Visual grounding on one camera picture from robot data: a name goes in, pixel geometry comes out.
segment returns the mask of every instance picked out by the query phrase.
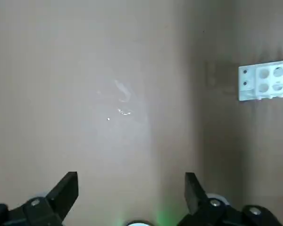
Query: rack hole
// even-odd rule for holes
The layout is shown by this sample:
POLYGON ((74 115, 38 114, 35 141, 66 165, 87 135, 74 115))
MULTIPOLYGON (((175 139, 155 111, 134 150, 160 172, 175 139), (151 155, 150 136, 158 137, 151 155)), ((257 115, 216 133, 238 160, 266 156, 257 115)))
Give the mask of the rack hole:
POLYGON ((274 91, 280 91, 283 89, 283 84, 281 84, 280 82, 276 82, 276 84, 273 85, 273 89, 274 91))
POLYGON ((262 83, 261 85, 259 85, 259 92, 261 93, 267 92, 268 89, 269 89, 269 86, 266 83, 262 83))
POLYGON ((274 76, 275 76, 275 77, 281 77, 282 75, 283 75, 283 68, 277 67, 277 68, 274 70, 274 76))
POLYGON ((259 77, 262 79, 266 79, 269 76, 269 70, 267 69, 262 69, 260 71, 259 77))

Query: white lens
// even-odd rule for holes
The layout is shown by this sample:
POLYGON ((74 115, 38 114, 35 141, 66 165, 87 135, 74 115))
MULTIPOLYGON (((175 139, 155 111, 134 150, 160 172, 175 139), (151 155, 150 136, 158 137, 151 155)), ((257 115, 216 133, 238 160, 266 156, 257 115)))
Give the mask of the white lens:
POLYGON ((147 225, 147 224, 144 224, 144 223, 133 223, 133 224, 130 224, 128 226, 150 226, 150 225, 147 225))

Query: screw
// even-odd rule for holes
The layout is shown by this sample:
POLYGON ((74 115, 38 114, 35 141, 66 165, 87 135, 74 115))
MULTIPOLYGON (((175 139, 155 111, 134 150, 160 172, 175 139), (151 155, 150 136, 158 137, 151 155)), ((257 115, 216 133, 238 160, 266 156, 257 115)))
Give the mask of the screw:
POLYGON ((217 200, 217 199, 213 199, 213 200, 211 200, 211 202, 210 202, 213 206, 215 206, 215 207, 217 207, 217 206, 220 206, 220 201, 219 200, 217 200))
POLYGON ((32 206, 36 206, 36 205, 38 205, 39 203, 40 203, 40 200, 36 199, 36 200, 33 200, 33 201, 32 201, 31 205, 32 205, 32 206))
POLYGON ((255 214, 255 215, 260 215, 261 214, 261 211, 258 208, 256 208, 256 207, 251 207, 250 208, 250 212, 252 214, 255 214))

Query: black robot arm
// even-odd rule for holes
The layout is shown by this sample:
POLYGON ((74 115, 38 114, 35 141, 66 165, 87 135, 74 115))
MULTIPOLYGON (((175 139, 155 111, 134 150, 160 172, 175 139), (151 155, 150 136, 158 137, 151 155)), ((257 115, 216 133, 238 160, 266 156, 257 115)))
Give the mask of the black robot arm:
POLYGON ((266 208, 248 205, 238 211, 217 198, 208 198, 194 173, 185 174, 189 214, 178 226, 282 226, 266 208))
MULTIPOLYGON (((69 172, 46 197, 13 210, 0 204, 0 226, 61 226, 78 194, 77 173, 69 172)), ((185 198, 189 214, 177 226, 282 226, 264 207, 249 205, 238 211, 222 199, 209 198, 194 173, 185 175, 185 198)))
POLYGON ((0 204, 0 226, 61 226, 78 191, 77 172, 69 172, 46 197, 30 199, 13 210, 0 204))

